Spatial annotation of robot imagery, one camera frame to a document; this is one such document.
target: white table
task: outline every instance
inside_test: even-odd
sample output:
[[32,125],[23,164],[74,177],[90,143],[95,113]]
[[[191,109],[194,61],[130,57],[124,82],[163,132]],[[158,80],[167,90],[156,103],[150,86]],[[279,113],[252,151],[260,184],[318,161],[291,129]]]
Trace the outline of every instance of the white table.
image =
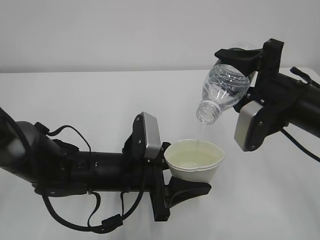
[[[320,82],[314,71],[304,71]],[[120,152],[134,117],[142,111],[157,117],[162,141],[198,138],[195,113],[207,72],[4,73],[0,74],[0,104],[16,121],[39,121],[51,130],[69,124],[87,138],[93,151]],[[289,74],[288,69],[282,72]],[[77,232],[52,219],[30,184],[0,170],[0,239],[318,240],[320,163],[281,133],[268,137],[254,152],[242,152],[234,141],[237,116],[233,109],[224,112],[204,136],[226,152],[209,195],[173,207],[168,222],[153,221],[145,193],[137,210],[116,231]],[[292,125],[288,131],[320,156],[319,139]],[[87,151],[71,130],[59,138]],[[125,195],[126,209],[136,195]],[[61,216],[85,225],[95,198],[71,196],[52,202]],[[92,223],[120,211],[120,194],[104,192]]]

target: wire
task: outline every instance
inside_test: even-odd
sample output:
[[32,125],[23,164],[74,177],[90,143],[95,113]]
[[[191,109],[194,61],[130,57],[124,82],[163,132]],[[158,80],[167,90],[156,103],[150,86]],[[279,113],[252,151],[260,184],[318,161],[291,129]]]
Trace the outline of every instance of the wire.
[[143,166],[143,179],[142,179],[142,184],[141,184],[141,188],[140,188],[139,194],[136,197],[136,200],[134,201],[132,207],[125,214],[123,214],[122,220],[127,219],[134,212],[134,210],[136,210],[136,208],[139,205],[139,203],[140,203],[140,201],[142,199],[142,196],[144,194],[146,181],[147,181],[147,171],[146,171],[146,167],[144,165]]
[[63,125],[63,126],[59,127],[57,130],[54,130],[52,132],[48,132],[47,135],[50,136],[50,137],[57,136],[59,133],[61,133],[61,131],[63,129],[67,129],[67,128],[74,130],[82,138],[82,140],[85,142],[85,144],[88,146],[89,155],[88,155],[88,159],[87,160],[90,161],[91,160],[91,146],[88,143],[88,141],[85,139],[85,137],[75,127],[70,126],[70,125]]
[[100,204],[101,204],[101,196],[99,193],[97,192],[92,192],[93,195],[95,195],[95,199],[96,199],[96,204],[95,204],[95,208],[92,211],[92,213],[90,214],[88,221],[86,222],[86,225],[88,226],[88,228],[92,228],[92,226],[90,225],[90,219],[91,217],[98,211]]
[[128,191],[122,191],[120,193],[120,199],[121,199],[121,217],[123,217],[125,213],[125,203],[124,203],[124,194],[128,193]]
[[308,149],[306,149],[304,146],[302,146],[293,136],[291,136],[286,130],[281,129],[281,133],[283,133],[294,145],[296,145],[302,152],[307,154],[309,157],[313,158],[317,162],[320,163],[320,157],[314,155],[312,152],[310,152]]

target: white wall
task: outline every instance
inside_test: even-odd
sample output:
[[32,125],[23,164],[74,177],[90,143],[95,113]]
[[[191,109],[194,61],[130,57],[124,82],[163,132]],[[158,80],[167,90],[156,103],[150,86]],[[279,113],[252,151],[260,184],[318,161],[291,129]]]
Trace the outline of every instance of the white wall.
[[238,40],[320,73],[319,0],[2,0],[0,72],[208,69]]

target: water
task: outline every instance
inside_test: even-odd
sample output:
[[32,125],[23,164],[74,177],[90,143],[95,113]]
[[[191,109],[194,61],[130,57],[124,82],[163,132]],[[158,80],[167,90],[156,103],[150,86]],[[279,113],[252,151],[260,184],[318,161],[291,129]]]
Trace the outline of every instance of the water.
[[192,169],[209,166],[218,162],[219,160],[219,158],[210,153],[194,149],[177,152],[176,155],[170,159],[170,162],[173,165],[181,168]]
[[205,138],[205,129],[207,128],[207,125],[205,124],[201,124],[201,126],[199,127],[199,137],[198,137],[198,141],[197,141],[197,147],[196,150],[199,150],[199,146],[200,146],[200,141],[204,141]]

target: cup rim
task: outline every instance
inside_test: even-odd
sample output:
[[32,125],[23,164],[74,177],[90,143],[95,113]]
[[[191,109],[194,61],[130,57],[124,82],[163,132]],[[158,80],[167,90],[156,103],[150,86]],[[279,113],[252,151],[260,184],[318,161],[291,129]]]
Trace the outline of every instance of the cup rim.
[[[176,165],[173,165],[172,163],[170,163],[167,158],[166,158],[166,152],[167,150],[173,146],[174,144],[177,144],[177,143],[180,143],[180,142],[186,142],[186,141],[200,141],[202,143],[207,143],[207,144],[210,144],[212,146],[214,146],[215,148],[217,148],[219,151],[221,151],[223,153],[223,156],[222,158],[213,163],[213,164],[210,164],[210,165],[207,165],[207,166],[197,166],[197,167],[180,167],[180,166],[176,166]],[[164,160],[165,162],[169,165],[169,167],[175,169],[175,170],[180,170],[180,171],[184,171],[184,172],[200,172],[200,171],[207,171],[207,170],[211,170],[215,167],[217,167],[224,159],[225,159],[225,156],[226,156],[226,153],[217,145],[213,144],[212,142],[209,142],[209,141],[201,141],[201,140],[195,140],[195,139],[183,139],[183,140],[179,140],[177,142],[175,142],[174,144],[171,144],[164,152]]]

